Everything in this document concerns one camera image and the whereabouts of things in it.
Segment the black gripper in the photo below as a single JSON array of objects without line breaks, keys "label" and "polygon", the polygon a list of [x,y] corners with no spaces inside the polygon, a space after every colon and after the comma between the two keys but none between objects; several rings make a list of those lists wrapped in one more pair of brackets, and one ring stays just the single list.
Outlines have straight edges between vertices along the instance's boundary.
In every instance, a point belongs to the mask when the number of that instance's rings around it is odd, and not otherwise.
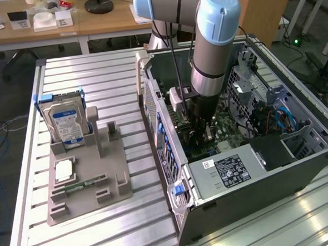
[{"label": "black gripper", "polygon": [[219,96],[195,96],[188,103],[188,119],[192,126],[202,126],[210,122],[217,109]]}]

